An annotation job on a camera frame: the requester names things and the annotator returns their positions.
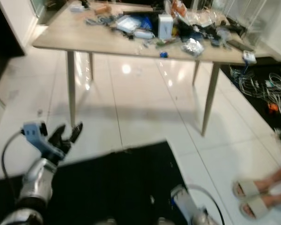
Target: toe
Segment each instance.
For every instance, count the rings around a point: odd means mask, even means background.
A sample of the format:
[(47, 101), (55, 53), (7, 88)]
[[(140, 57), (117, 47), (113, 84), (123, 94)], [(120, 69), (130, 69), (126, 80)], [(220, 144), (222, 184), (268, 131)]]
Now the toe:
[(243, 206), (243, 209), (249, 217), (255, 218), (254, 213), (252, 212), (252, 210), (250, 209), (250, 207), (247, 204)]
[(243, 196), (243, 195), (244, 195), (244, 192), (243, 192), (242, 188), (240, 187), (240, 185), (237, 186), (237, 193), (238, 193), (240, 196)]

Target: small blue object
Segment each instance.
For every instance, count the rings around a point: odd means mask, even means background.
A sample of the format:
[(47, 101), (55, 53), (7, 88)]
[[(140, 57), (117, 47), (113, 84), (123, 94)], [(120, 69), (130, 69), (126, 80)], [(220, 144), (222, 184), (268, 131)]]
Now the small blue object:
[(161, 58), (167, 58), (167, 57), (168, 57), (168, 53), (167, 53), (167, 52), (166, 52), (166, 53), (165, 53), (165, 52), (164, 52), (164, 53), (162, 52), (162, 53), (160, 53), (160, 57), (161, 57)]

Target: plastic bag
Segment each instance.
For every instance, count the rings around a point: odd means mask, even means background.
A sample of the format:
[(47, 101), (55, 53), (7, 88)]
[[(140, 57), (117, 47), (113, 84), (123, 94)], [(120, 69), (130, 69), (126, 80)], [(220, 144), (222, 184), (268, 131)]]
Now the plastic bag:
[(164, 4), (164, 11), (166, 12), (166, 14), (171, 15), (171, 1), (164, 0), (163, 4)]
[(195, 39), (192, 38), (190, 38), (187, 42), (185, 42), (181, 46), (181, 48), (183, 51), (190, 53), (194, 57), (199, 56), (204, 51), (203, 45), (201, 45), (199, 41), (196, 41)]
[(190, 24), (197, 24), (202, 27), (207, 27), (212, 24), (210, 13), (206, 11), (187, 12), (186, 19)]

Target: table leg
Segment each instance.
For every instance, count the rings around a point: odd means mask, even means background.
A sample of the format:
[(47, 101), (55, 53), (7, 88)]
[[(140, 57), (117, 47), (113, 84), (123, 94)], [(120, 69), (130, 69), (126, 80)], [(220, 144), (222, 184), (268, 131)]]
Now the table leg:
[(93, 58), (94, 54), (93, 53), (89, 53), (89, 73), (90, 73), (90, 79), (94, 80), (94, 58)]
[(74, 52), (67, 52), (67, 87), (69, 94), (69, 106), (70, 106), (70, 117), (71, 117), (71, 126), (75, 126), (75, 61), (74, 61)]
[(203, 120), (203, 127), (202, 127), (202, 133), (201, 133), (202, 136), (204, 136), (205, 132), (206, 132), (207, 123), (208, 123), (210, 112), (211, 112), (212, 102), (214, 100), (214, 92), (215, 92), (215, 87), (216, 87), (217, 77), (219, 75), (220, 67), (221, 67), (221, 65), (219, 63), (214, 63), (214, 65), (212, 67), (211, 78), (210, 78), (208, 94), (207, 94), (207, 100), (206, 100), (206, 105), (205, 105), (204, 120)]
[(196, 81), (196, 78), (197, 78), (197, 74), (198, 74), (198, 70), (199, 70), (199, 65), (200, 65), (200, 61), (195, 61), (196, 64), (195, 64), (195, 70), (193, 72), (193, 79), (192, 79), (192, 85), (194, 86), (195, 85), (195, 81)]

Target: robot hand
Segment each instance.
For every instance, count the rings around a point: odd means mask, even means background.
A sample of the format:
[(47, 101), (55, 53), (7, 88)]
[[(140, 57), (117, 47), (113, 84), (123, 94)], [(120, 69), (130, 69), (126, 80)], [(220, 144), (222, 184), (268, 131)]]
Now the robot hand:
[(23, 187), (16, 209), (0, 225), (42, 225), (43, 214), (52, 196), (51, 183), (58, 164), (65, 158), (82, 131), (82, 123), (74, 127), (68, 139), (62, 139), (66, 126), (58, 127), (47, 140), (45, 123), (25, 124), (21, 133), (41, 152), (23, 177)]

